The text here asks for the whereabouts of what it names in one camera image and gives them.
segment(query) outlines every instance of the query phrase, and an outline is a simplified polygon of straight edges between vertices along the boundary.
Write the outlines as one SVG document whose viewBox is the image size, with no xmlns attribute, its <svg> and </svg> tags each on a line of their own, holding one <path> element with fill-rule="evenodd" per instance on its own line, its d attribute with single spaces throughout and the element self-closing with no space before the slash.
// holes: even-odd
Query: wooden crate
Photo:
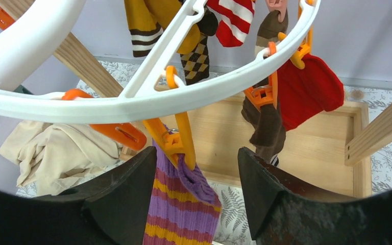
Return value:
<svg viewBox="0 0 392 245">
<path fill-rule="evenodd" d="M 242 93 L 188 112 L 197 163 L 207 179 L 239 186 L 237 153 L 249 143 L 253 127 L 241 116 Z M 176 128 L 174 116 L 163 117 Z M 287 133 L 279 167 L 320 188 L 354 197 L 371 195 L 371 162 L 345 166 L 345 145 L 369 121 L 367 104 L 345 102 Z M 135 125 L 149 135 L 141 122 Z"/>
</svg>

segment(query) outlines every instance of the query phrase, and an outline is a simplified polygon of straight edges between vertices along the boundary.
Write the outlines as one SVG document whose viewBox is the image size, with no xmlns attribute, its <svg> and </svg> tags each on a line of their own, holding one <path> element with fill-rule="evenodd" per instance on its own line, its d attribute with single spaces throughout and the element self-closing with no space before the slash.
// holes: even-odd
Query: purple and yellow knitted sock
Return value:
<svg viewBox="0 0 392 245">
<path fill-rule="evenodd" d="M 158 144 L 157 169 L 145 227 L 145 245 L 211 245 L 221 204 L 198 166 L 190 171 L 180 156 L 178 169 Z"/>
</svg>

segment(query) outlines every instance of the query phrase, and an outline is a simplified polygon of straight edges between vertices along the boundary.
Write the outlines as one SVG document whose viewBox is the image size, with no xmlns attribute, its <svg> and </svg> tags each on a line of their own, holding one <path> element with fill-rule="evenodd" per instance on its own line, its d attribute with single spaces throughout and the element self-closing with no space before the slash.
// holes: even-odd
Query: yellow stripe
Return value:
<svg viewBox="0 0 392 245">
<path fill-rule="evenodd" d="M 170 199 L 177 199 L 180 202 L 192 202 L 192 203 L 198 203 L 200 202 L 198 199 L 196 199 L 193 194 L 191 194 L 190 192 L 187 193 L 182 193 L 179 191 L 174 191 L 174 190 L 169 190 L 169 188 L 166 185 L 163 185 L 159 180 L 155 179 L 154 180 L 154 186 L 153 188 L 157 188 L 160 191 L 164 192 L 167 194 L 167 196 Z M 216 212 L 220 212 L 222 210 L 221 207 L 217 207 L 208 203 L 203 203 L 207 206 L 212 206 L 214 207 L 214 210 Z"/>
<path fill-rule="evenodd" d="M 185 245 L 211 245 L 210 242 L 200 242 L 195 239 L 187 239 L 185 237 L 179 236 L 177 233 L 166 230 L 159 226 L 153 226 L 150 224 L 146 224 L 145 234 L 151 237 L 157 236 L 159 238 L 164 238 L 168 241 L 173 241 L 176 244 L 185 244 Z"/>
</svg>

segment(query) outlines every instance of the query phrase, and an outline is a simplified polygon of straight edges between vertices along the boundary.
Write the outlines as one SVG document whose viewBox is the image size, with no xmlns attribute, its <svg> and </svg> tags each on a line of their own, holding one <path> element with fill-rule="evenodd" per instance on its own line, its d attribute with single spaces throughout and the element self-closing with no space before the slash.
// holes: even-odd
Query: beige cloth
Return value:
<svg viewBox="0 0 392 245">
<path fill-rule="evenodd" d="M 117 162 L 122 145 L 88 125 L 24 120 L 0 148 L 20 166 L 17 187 L 37 181 L 37 195 L 57 195 Z"/>
</svg>

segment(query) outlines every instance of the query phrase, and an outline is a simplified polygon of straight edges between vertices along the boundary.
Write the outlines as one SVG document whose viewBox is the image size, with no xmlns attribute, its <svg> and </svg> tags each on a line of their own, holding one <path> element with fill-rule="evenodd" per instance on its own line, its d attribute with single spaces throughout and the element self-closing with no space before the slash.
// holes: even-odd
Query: red fabric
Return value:
<svg viewBox="0 0 392 245">
<path fill-rule="evenodd" d="M 216 36 L 223 47 L 238 47 L 250 30 L 255 4 L 252 0 L 208 0 L 207 6 L 219 13 Z"/>
<path fill-rule="evenodd" d="M 333 111 L 344 104 L 344 86 L 320 58 L 305 55 L 303 70 L 290 60 L 278 70 L 278 95 L 283 125 L 295 129 L 321 111 Z"/>
</svg>

